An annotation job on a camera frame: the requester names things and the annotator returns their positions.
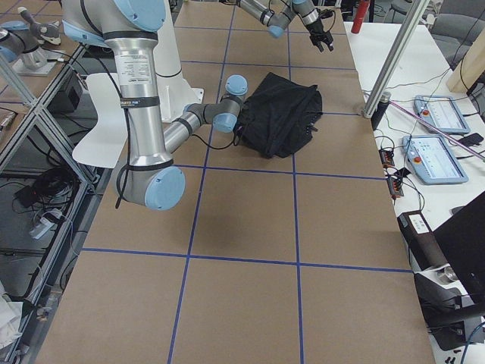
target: black cloth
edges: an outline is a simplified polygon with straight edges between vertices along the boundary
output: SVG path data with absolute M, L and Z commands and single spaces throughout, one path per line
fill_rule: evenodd
M 321 110 L 317 86 L 269 73 L 244 102 L 234 133 L 266 158 L 285 158 L 311 140 Z

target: blue tape line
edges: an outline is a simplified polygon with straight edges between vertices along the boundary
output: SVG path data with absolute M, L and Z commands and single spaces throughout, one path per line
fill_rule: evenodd
M 170 256 L 175 258 L 187 257 L 186 254 L 149 252 L 149 251 L 142 251 L 142 250 L 124 250 L 124 249 L 107 249 L 107 248 L 82 248 L 81 250 L 84 252 L 132 254 L 132 255 L 138 255 L 138 256 Z
M 307 173 L 307 172 L 297 172 L 299 176 L 315 176 L 315 177 L 335 177 L 335 178 L 351 178 L 355 180 L 386 180 L 385 177 L 365 177 L 365 176 L 349 176 L 341 174 L 320 174 L 320 173 Z
M 295 246 L 296 246 L 296 285 L 298 292 L 298 323 L 300 342 L 300 364 L 305 364 L 305 342 L 303 340 L 303 302 L 302 302 L 302 272 L 300 268 L 300 241 L 298 221 L 298 189 L 296 182 L 296 158 L 292 155 L 293 162 L 293 210 L 295 212 Z
M 268 173 L 268 174 L 290 174 L 293 172 L 288 171 L 272 171 L 272 170 L 260 170 L 260 169 L 242 169 L 242 168 L 229 168 L 229 167 L 210 167 L 210 166 L 198 166 L 198 165 L 176 165 L 182 168 L 198 168 L 208 169 L 213 171 L 232 171 L 232 172 L 252 172 L 252 173 Z M 297 176 L 312 176 L 312 177 L 331 177 L 331 178 L 349 178 L 358 180 L 386 180 L 385 177 L 368 177 L 368 176 L 352 176 L 345 174 L 326 174 L 326 173 L 311 173 L 311 172 L 295 172 Z
M 342 115 L 342 116 L 361 116 L 357 113 L 352 112 L 331 112 L 331 111 L 323 111 L 324 115 Z
M 261 264 L 275 264 L 275 265 L 297 265 L 296 262 L 285 262 L 283 260 L 265 260 L 265 259 L 250 259 L 250 258 L 233 258 L 228 256 L 202 256 L 191 255 L 191 259 L 205 259 L 205 260 L 221 260 L 224 262 L 243 262 L 243 263 L 261 263 Z
M 270 171 L 270 170 L 259 170 L 259 169 L 243 169 L 243 168 L 227 168 L 227 167 L 206 167 L 214 171 L 235 171 L 235 172 L 253 172 L 253 173 L 269 173 L 269 174 L 293 174 L 287 171 Z
M 230 30 L 229 28 L 217 28 L 217 27 L 191 27 L 187 25 L 174 25 L 174 28 L 179 28 L 179 29 L 194 29 L 194 30 L 204 30 L 204 29 L 210 29 L 210 30 Z M 261 32 L 261 33 L 267 33 L 268 30 L 266 29 L 243 29 L 243 28 L 233 28 L 232 30 L 237 30 L 238 32 Z M 286 28 L 286 31 L 288 33 L 293 33 L 293 34 L 307 34 L 308 32 L 304 32 L 302 30 L 289 30 L 289 28 Z M 346 36 L 346 33 L 334 33 L 332 32 L 333 36 Z
M 235 9 L 233 9 L 233 14 L 232 14 L 231 20 L 230 20 L 231 27 L 233 25 L 234 13 L 235 13 Z M 227 58 L 227 49 L 229 48 L 229 39 L 230 39 L 230 30 L 229 30 L 229 33 L 227 34 L 227 43 L 226 43 L 226 51 L 224 53 L 224 62 L 226 61 L 226 58 Z M 223 74 L 224 74 L 224 65 L 222 66 L 222 69 L 221 69 L 221 77 L 220 77 L 220 81 L 219 81 L 219 88 L 217 90 L 217 98 L 216 98 L 217 100 L 219 100 L 219 95 L 221 93 L 221 85 L 222 85 Z M 212 139 L 212 129 L 211 129 L 211 133 L 209 134 L 208 144 L 211 144 L 211 139 Z M 198 220 L 198 217 L 199 217 L 199 208 L 200 208 L 200 202 L 201 202 L 201 199 L 202 199 L 202 191 L 203 191 L 203 188 L 204 188 L 205 173 L 207 171 L 206 167 L 207 167 L 207 161 L 208 161 L 208 157 L 209 157 L 209 151 L 210 151 L 210 149 L 207 147 L 206 151 L 205 151 L 204 168 L 202 169 L 202 177 L 201 177 L 200 186 L 199 186 L 199 196 L 197 197 L 196 212 L 195 212 L 195 216 L 194 216 L 194 221 L 192 223 L 192 231 L 190 233 L 189 249 L 187 251 L 185 268 L 183 270 L 182 284 L 181 284 L 181 287 L 180 287 L 179 301 L 178 301 L 178 304 L 177 304 L 177 313 L 175 315 L 174 328 L 172 330 L 172 338 L 171 338 L 170 350 L 169 350 L 168 358 L 167 358 L 167 364 L 172 363 L 172 358 L 173 358 L 173 355 L 174 355 L 175 340 L 177 338 L 177 328 L 178 328 L 178 323 L 179 323 L 179 320 L 180 320 L 180 311 L 182 309 L 183 293 L 185 291 L 187 272 L 189 271 L 190 253 L 192 252 L 192 245 L 193 245 L 193 241 L 194 241 L 194 236 L 196 234 L 196 226 L 197 226 L 197 220 Z
M 288 64 L 259 64 L 259 63 L 236 63 L 236 62 L 216 62 L 216 61 L 180 61 L 180 63 L 197 63 L 197 64 L 225 64 L 227 66 L 256 66 L 256 67 L 289 67 Z M 324 67 L 324 66 L 291 66 L 293 68 L 308 68 L 312 70 L 335 70 L 335 71 L 356 71 L 355 68 L 347 67 Z
M 283 260 L 267 260 L 267 259 L 251 259 L 251 258 L 235 258 L 227 256 L 204 256 L 204 255 L 187 255 L 180 253 L 165 253 L 152 252 L 144 250 L 125 250 L 125 249 L 109 249 L 109 248 L 82 248 L 84 252 L 94 253 L 114 253 L 114 254 L 131 254 L 137 256 L 165 256 L 169 258 L 191 258 L 191 259 L 206 259 L 206 260 L 221 260 L 225 262 L 247 262 L 258 264 L 273 264 L 273 265 L 300 265 L 302 267 L 310 268 L 332 268 L 332 269 L 346 269 L 353 271 L 390 271 L 393 273 L 412 273 L 410 269 L 400 268 L 378 268 L 378 267 L 364 267 L 359 265 L 338 265 L 338 264 L 323 264 L 323 263 L 309 263 L 309 262 L 287 262 Z
M 390 273 L 413 273 L 411 269 L 361 267 L 358 265 L 335 265 L 335 264 L 319 264 L 319 263 L 300 263 L 300 265 L 302 267 L 347 269 L 351 271 L 388 271 Z

